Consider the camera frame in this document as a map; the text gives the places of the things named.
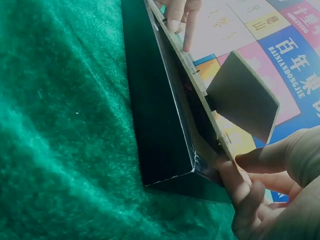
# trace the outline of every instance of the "green felt cloth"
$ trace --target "green felt cloth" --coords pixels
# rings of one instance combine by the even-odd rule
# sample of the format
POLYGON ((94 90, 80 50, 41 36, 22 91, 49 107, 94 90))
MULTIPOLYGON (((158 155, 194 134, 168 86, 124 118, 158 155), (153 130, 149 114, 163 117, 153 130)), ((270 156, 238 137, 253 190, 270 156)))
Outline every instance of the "green felt cloth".
POLYGON ((142 187, 120 0, 0 1, 1 240, 227 240, 233 215, 142 187))

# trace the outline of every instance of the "black case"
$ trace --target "black case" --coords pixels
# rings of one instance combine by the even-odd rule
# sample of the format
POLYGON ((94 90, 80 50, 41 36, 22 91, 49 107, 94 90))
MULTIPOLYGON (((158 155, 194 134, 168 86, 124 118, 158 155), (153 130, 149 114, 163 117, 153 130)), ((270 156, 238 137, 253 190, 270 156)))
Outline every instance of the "black case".
MULTIPOLYGON (((226 152, 147 1, 122 0, 122 19, 143 184, 230 202, 213 166, 214 159, 226 152)), ((214 110, 212 101, 206 100, 214 110)))

